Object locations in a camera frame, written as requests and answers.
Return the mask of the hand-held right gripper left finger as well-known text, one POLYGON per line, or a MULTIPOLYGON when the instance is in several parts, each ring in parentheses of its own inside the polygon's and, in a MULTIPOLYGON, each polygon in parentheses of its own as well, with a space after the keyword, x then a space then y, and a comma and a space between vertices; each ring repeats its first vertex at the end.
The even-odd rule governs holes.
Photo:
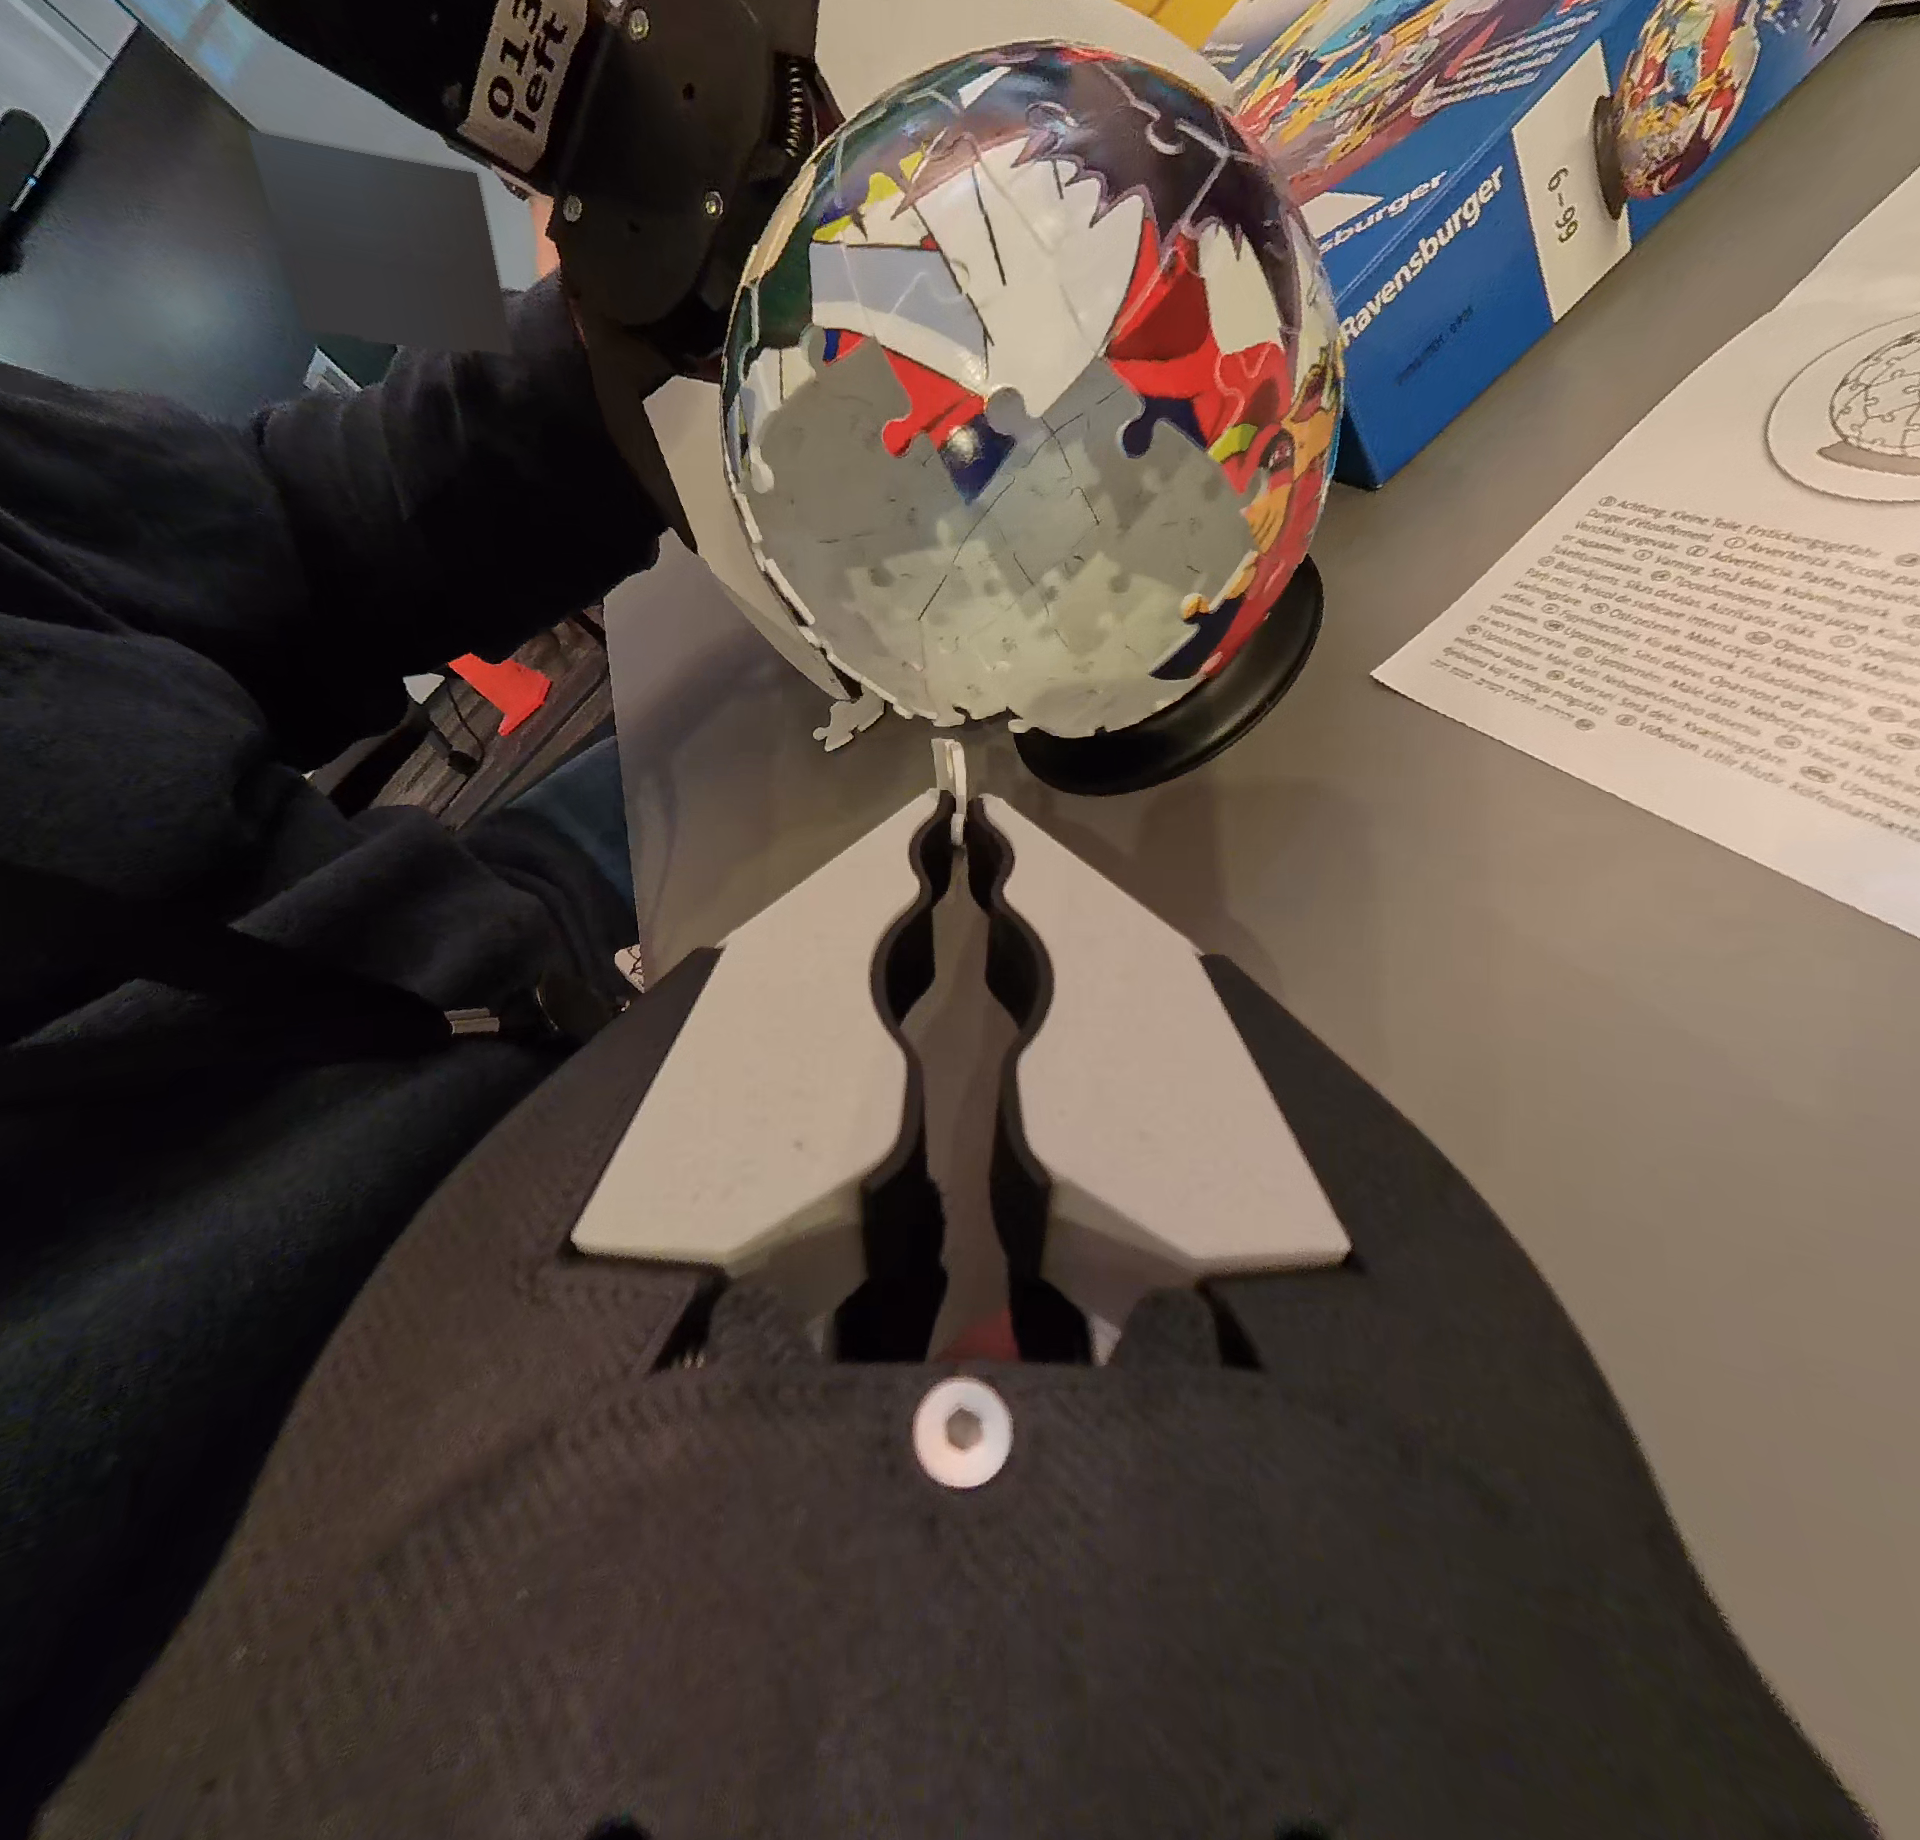
POLYGON ((711 956, 571 1244, 776 1292, 835 1338, 928 1338, 947 1295, 923 1067, 961 810, 891 813, 711 956))

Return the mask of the colourful puzzle ball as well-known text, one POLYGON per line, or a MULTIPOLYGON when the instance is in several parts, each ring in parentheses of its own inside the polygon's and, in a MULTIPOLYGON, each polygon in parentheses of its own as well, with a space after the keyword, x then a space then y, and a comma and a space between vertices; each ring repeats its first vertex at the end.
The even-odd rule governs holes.
POLYGON ((896 713, 1117 737, 1229 687, 1305 573, 1342 335, 1283 178, 1184 77, 972 51, 784 191, 723 450, 802 639, 896 713))

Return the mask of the black ball stand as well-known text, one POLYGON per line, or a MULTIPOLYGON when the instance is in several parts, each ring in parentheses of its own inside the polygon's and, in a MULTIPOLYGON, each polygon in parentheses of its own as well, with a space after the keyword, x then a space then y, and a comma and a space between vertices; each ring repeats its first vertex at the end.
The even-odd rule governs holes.
POLYGON ((1015 748, 1045 787, 1070 797, 1127 797, 1207 766, 1292 690, 1318 643, 1325 583, 1305 558, 1273 611, 1214 677, 1140 724, 1082 740, 1023 731, 1015 748))

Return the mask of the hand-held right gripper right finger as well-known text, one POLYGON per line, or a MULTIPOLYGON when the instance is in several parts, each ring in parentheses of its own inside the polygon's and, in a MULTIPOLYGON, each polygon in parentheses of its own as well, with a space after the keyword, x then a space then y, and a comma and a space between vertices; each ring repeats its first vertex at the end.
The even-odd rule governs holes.
POLYGON ((1207 956, 1008 802, 968 808, 1015 1026, 990 1212, 1023 1359, 1084 1362, 1159 1292, 1340 1267, 1352 1239, 1207 956))

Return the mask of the white instruction sheet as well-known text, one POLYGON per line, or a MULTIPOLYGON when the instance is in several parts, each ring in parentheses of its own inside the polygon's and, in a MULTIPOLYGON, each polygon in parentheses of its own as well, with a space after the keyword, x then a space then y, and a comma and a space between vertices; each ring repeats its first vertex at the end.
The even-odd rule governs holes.
POLYGON ((1918 929, 1918 175, 1377 681, 1918 929))

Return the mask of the blue puzzle box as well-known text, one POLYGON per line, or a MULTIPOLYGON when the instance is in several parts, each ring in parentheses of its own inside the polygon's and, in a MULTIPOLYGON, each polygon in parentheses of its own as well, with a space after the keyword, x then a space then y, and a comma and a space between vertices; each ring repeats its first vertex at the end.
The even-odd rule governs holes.
POLYGON ((1204 56, 1321 245, 1379 488, 1888 0, 1238 0, 1204 56))

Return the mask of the orange plastic object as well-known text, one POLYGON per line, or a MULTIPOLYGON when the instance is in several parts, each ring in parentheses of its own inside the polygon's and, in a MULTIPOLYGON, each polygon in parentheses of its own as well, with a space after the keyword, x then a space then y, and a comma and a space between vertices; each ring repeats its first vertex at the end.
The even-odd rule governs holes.
POLYGON ((491 662, 468 653, 448 662, 448 673, 496 709, 499 740, 511 737, 538 716, 553 691, 550 674, 515 657, 491 662))

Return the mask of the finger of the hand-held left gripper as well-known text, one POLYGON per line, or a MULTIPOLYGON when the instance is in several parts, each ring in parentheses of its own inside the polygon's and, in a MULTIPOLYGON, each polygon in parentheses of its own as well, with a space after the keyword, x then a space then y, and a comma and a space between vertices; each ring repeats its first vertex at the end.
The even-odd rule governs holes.
POLYGON ((645 400, 690 526, 690 551, 749 623, 828 701, 856 703, 866 691, 839 674, 813 647, 791 609, 763 576, 737 516, 725 462, 721 387, 675 377, 645 400))
POLYGON ((1230 83, 1178 37, 1118 0, 821 0, 818 70, 842 115, 973 51, 1058 41, 1178 76, 1216 104, 1230 83))

